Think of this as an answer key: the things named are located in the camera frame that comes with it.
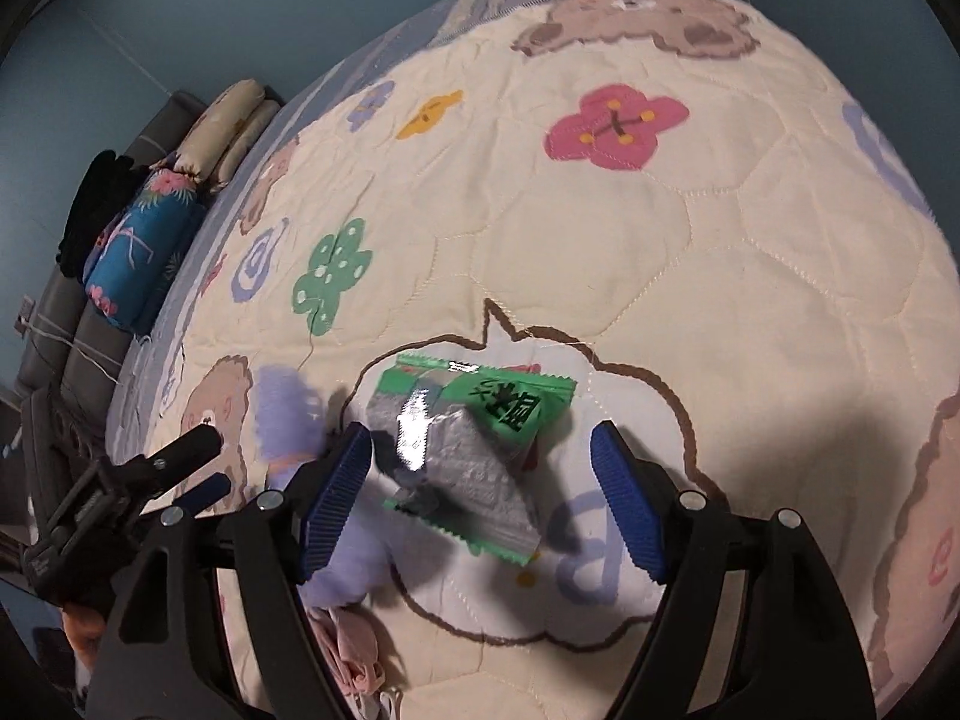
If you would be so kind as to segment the person's left hand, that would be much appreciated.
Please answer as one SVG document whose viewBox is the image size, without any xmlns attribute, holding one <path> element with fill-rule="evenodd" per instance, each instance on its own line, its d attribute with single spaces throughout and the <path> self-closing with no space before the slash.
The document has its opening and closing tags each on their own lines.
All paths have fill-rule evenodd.
<svg viewBox="0 0 960 720">
<path fill-rule="evenodd" d="M 60 610 L 64 633 L 83 667 L 94 670 L 99 645 L 106 632 L 106 621 L 96 610 L 85 606 L 65 605 Z"/>
</svg>

